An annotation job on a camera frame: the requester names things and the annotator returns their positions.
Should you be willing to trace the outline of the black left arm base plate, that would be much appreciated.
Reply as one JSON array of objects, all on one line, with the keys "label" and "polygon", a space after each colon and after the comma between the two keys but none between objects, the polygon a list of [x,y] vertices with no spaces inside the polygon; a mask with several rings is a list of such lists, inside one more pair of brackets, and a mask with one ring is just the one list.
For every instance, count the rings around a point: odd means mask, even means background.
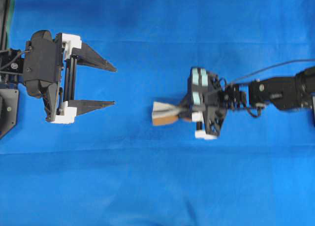
[{"label": "black left arm base plate", "polygon": [[19,103],[18,89],[0,90],[0,138],[2,139],[17,122]]}]

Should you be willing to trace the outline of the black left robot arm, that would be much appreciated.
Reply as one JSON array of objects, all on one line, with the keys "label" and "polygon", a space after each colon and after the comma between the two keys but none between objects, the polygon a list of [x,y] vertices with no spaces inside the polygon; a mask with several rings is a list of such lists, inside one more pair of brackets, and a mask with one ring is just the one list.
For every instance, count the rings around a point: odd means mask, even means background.
[{"label": "black left robot arm", "polygon": [[7,49],[0,53],[0,76],[5,83],[22,83],[31,97],[41,98],[46,121],[72,124],[79,115],[114,105],[114,101],[75,100],[78,65],[115,72],[116,68],[80,36],[35,32],[24,51]]}]

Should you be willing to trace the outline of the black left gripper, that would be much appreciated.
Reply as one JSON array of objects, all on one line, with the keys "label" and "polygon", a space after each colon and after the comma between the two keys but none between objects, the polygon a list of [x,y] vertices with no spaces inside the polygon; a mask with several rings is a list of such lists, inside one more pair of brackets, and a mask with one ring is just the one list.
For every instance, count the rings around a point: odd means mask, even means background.
[{"label": "black left gripper", "polygon": [[72,124],[76,116],[115,104],[114,101],[99,100],[68,100],[62,103],[63,59],[66,61],[75,55],[78,65],[117,71],[110,62],[82,42],[79,35],[58,33],[53,39],[50,31],[41,30],[31,36],[26,48],[30,51],[24,58],[24,85],[29,96],[43,99],[47,122]]}]

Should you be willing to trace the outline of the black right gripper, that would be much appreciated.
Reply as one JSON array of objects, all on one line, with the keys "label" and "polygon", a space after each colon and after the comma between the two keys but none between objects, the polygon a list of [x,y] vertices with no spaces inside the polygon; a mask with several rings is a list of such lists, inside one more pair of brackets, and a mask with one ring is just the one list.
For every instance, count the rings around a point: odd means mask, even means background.
[{"label": "black right gripper", "polygon": [[195,138],[214,140],[220,135],[227,109],[220,105],[218,75],[201,67],[192,67],[188,91],[178,105],[178,119],[197,122]]}]

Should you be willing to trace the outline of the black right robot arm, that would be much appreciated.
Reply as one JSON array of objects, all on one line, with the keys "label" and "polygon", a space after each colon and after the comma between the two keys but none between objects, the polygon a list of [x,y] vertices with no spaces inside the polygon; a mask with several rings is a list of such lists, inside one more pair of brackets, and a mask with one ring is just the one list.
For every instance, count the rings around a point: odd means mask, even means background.
[{"label": "black right robot arm", "polygon": [[[262,81],[225,84],[215,73],[201,67],[191,68],[188,92],[178,105],[178,117],[196,123],[195,137],[215,139],[228,110],[246,110],[258,118],[268,104],[280,111],[315,107],[315,68],[310,67],[294,76],[272,77]],[[240,90],[247,86],[248,91]]]}]

